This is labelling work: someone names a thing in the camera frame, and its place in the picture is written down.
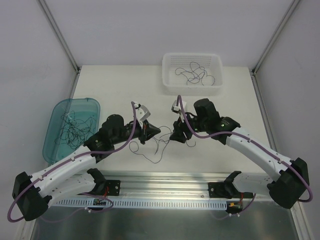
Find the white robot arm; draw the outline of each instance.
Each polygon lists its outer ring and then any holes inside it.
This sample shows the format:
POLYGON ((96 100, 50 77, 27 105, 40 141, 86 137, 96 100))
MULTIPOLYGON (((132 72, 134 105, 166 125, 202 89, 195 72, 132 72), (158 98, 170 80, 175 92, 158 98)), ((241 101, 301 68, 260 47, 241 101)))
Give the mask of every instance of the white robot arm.
POLYGON ((144 144, 161 132, 147 121, 150 112, 145 106, 136 102, 131 104, 134 111, 132 122, 125 125, 122 116, 113 114, 96 134, 69 156, 32 175, 26 172, 17 175, 12 193, 14 202, 9 210, 8 220, 17 222, 22 219, 11 219, 15 203, 23 218, 31 221, 62 199, 81 193, 103 195, 110 181, 94 168, 96 163, 123 149, 131 139, 138 138, 144 144), (115 145, 122 142, 125 144, 115 150, 115 145))
POLYGON ((216 195, 228 199, 243 192, 270 195, 276 203, 286 209, 290 209, 296 201, 312 200, 308 167, 304 160, 291 160, 264 146, 232 118, 220 117, 214 104, 207 98, 196 101, 193 106, 197 115, 185 112, 186 103, 180 95, 173 103, 171 110, 180 114, 180 117, 173 123, 171 140, 185 143, 192 135, 218 140, 244 154, 267 173, 234 171, 223 184, 214 188, 216 195), (206 132, 208 135, 200 136, 197 134, 199 132, 206 132), (309 192, 309 199, 300 200, 305 190, 309 192))

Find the translucent blue container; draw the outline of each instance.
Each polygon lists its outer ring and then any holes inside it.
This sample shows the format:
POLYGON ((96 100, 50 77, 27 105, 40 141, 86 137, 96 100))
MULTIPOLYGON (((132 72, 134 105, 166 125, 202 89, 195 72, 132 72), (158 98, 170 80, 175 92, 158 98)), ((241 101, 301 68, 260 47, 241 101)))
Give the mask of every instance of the translucent blue container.
POLYGON ((53 109, 43 145, 43 158, 54 164, 99 130, 100 105, 93 98, 66 99, 53 109))

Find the connector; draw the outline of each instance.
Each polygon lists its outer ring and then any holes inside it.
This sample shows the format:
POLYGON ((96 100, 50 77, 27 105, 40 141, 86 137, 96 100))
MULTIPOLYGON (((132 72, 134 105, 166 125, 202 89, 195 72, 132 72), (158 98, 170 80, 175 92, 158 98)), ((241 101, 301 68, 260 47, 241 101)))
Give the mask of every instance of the connector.
POLYGON ((143 127, 143 121, 145 121, 150 115, 150 111, 144 105, 141 105, 137 102, 134 102, 135 112, 136 112, 136 119, 139 122, 140 127, 143 127))
MULTIPOLYGON (((186 101, 182 101, 182 105, 183 105, 183 109, 185 112, 187 112, 187 102, 186 101)), ((181 117, 181 120, 184 122, 185 119, 184 119, 184 116, 182 114, 182 110, 181 110, 181 107, 180 105, 178 104, 177 105, 177 100, 175 100, 172 104, 172 107, 171 107, 171 111, 176 113, 176 114, 179 114, 180 117, 181 117)))

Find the white wall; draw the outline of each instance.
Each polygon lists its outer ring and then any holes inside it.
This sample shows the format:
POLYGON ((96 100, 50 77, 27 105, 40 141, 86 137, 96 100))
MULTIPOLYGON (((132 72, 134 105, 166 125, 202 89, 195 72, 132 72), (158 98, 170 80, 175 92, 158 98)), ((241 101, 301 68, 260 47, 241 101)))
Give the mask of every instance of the white wall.
POLYGON ((0 33, 0 239, 10 240, 15 177, 44 167, 51 112, 69 96, 75 72, 36 0, 1 1, 0 33))
POLYGON ((308 163, 314 200, 304 209, 320 239, 320 1, 303 0, 258 72, 278 150, 308 163))
POLYGON ((253 68, 292 0, 47 0, 82 65, 160 65, 213 52, 253 68))

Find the black cable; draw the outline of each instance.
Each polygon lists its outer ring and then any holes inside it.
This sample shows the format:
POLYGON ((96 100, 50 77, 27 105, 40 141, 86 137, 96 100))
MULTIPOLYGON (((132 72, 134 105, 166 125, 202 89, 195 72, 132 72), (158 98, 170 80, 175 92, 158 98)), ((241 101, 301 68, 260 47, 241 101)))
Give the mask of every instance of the black cable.
MULTIPOLYGON (((169 144, 169 142, 170 142, 170 139, 168 139, 168 140, 163 140, 163 139, 161 139, 161 138, 163 138, 164 136, 167 136, 167 135, 170 135, 170 136, 172 135, 172 131, 171 131, 170 127, 168 127, 168 126, 160 126, 159 129, 160 129, 160 128, 167 128, 167 129, 169 129, 170 133, 166 133, 166 134, 161 135, 161 136, 159 137, 159 139, 153 137, 153 140, 154 140, 155 143, 156 143, 156 150, 155 150, 155 152, 154 152, 154 155, 156 155, 157 152, 159 151, 160 142, 163 142, 163 143, 165 144, 165 146, 164 146, 164 148, 163 148, 163 150, 162 150, 162 152, 161 152, 161 158, 160 158, 159 161, 154 162, 154 161, 152 161, 151 159, 149 159, 148 157, 146 157, 146 155, 144 155, 143 153, 137 153, 137 152, 139 151, 139 144, 138 144, 136 141, 131 141, 131 142, 130 142, 130 144, 129 144, 129 150, 130 150, 132 153, 136 154, 136 155, 143 156, 145 159, 147 159, 148 161, 150 161, 150 162, 153 163, 153 164, 158 164, 158 163, 162 160, 163 155, 164 155, 164 152, 165 152, 165 149, 166 149, 166 147, 168 146, 168 144, 169 144), (136 146, 137 146, 137 149, 136 149, 135 151, 132 150, 132 148, 131 148, 131 144, 132 144, 132 143, 135 143, 136 146)), ((187 145, 188 147, 190 147, 190 148, 193 148, 193 147, 196 146, 196 143, 194 143, 193 146, 190 146, 190 145, 188 145, 188 144, 186 144, 186 145, 187 145)))
POLYGON ((189 114, 189 115, 191 115, 192 117, 197 117, 196 115, 194 115, 193 113, 188 112, 188 111, 186 111, 185 114, 189 114))
POLYGON ((96 120, 89 117, 87 120, 77 119, 74 111, 66 112, 61 116, 63 126, 60 135, 54 140, 57 145, 68 145, 76 150, 95 134, 96 120))
POLYGON ((186 70, 182 67, 178 67, 174 71, 174 73, 178 76, 179 75, 185 76, 187 85, 188 85, 188 83, 191 83, 191 84, 201 83, 204 86, 203 79, 207 78, 207 77, 212 77, 212 79, 213 79, 213 83, 211 86, 213 86, 215 84, 215 81, 216 81, 215 77, 212 75, 208 75, 208 72, 206 71, 204 66, 200 66, 200 64, 195 61, 190 62, 189 66, 190 66, 190 70, 186 70), (193 69, 192 64, 196 64, 197 68, 193 69))

